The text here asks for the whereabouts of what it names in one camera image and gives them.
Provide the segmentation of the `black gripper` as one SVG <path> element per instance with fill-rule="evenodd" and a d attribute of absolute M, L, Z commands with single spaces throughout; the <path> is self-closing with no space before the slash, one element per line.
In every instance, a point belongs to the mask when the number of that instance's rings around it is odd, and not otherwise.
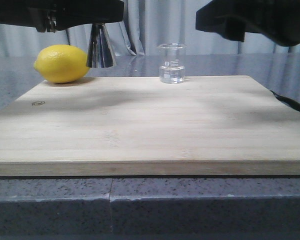
<path fill-rule="evenodd" d="M 0 24 L 35 28 L 39 33 L 123 20 L 121 0 L 0 0 Z"/>

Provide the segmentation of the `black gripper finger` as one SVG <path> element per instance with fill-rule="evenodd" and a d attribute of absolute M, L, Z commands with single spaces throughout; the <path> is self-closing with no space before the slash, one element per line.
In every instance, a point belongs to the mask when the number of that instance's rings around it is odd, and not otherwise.
<path fill-rule="evenodd" d="M 212 0 L 196 12 L 198 31 L 244 42 L 262 34 L 280 46 L 300 44 L 300 0 Z"/>

